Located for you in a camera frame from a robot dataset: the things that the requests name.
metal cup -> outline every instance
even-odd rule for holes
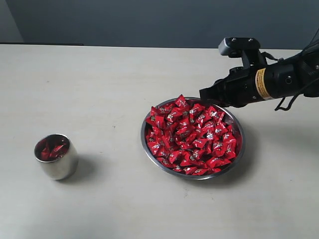
[[[61,141],[68,147],[66,153],[53,160],[41,160],[41,152],[45,148],[46,143]],[[40,163],[44,172],[54,180],[61,180],[71,176],[77,168],[78,157],[77,152],[70,139],[62,134],[51,134],[41,139],[34,148],[34,155]]]

robotic arm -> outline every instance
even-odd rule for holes
[[[259,51],[254,38],[225,38],[218,47],[221,55],[241,58],[243,66],[229,70],[229,75],[213,86],[199,91],[200,98],[221,107],[243,107],[249,103],[282,98],[277,110],[287,111],[298,95],[319,97],[319,40],[287,59],[276,59]],[[266,59],[277,63],[268,65]],[[285,97],[294,96],[287,108]]]

metal bowl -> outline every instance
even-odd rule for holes
[[[200,98],[195,98],[195,97],[185,97],[187,102],[189,102],[191,105],[195,104],[195,103],[200,103],[202,105],[208,106],[208,104],[205,104]],[[157,105],[157,107],[162,107],[168,103],[173,103],[175,99],[171,99],[168,101],[165,101],[163,103],[160,103],[159,105]],[[151,153],[147,142],[146,142],[146,138],[145,136],[147,135],[147,130],[151,127],[149,124],[146,123],[146,118],[150,116],[150,113],[148,113],[148,115],[145,117],[143,124],[142,124],[142,128],[141,128],[141,141],[142,141],[142,145],[143,148],[147,154],[147,156],[150,158],[150,160],[156,164],[159,168],[161,168],[162,170],[164,170],[167,173],[170,173],[172,175],[175,175],[177,177],[181,177],[184,179],[190,179],[190,180],[203,180],[203,179],[208,179],[208,178],[214,178],[214,177],[218,177],[226,172],[228,172],[231,168],[233,168],[238,161],[242,158],[244,151],[245,151],[245,136],[244,136],[244,132],[243,132],[243,128],[241,127],[240,123],[238,122],[238,120],[236,119],[236,117],[229,112],[226,109],[223,109],[217,105],[212,105],[214,107],[216,107],[217,109],[219,109],[220,111],[224,111],[226,114],[224,116],[224,122],[226,122],[227,124],[232,125],[233,128],[233,135],[236,138],[236,154],[237,157],[233,160],[233,162],[231,164],[228,165],[228,167],[222,169],[220,172],[218,173],[213,173],[213,174],[208,174],[208,175],[186,175],[186,174],[182,174],[182,173],[178,173],[175,172],[169,168],[164,167]]]

gray wall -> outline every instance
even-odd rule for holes
[[[0,0],[0,42],[23,42],[5,0]]]
[[[215,48],[252,36],[303,48],[319,25],[315,0],[7,0],[26,42]]]

white table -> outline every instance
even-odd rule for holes
[[[270,50],[288,57],[294,50]],[[152,105],[198,97],[239,59],[216,49],[0,45],[1,239],[314,239],[319,215],[319,99],[229,108],[243,160],[211,181],[158,169],[140,142]],[[50,133],[81,161],[66,182],[33,156]]]

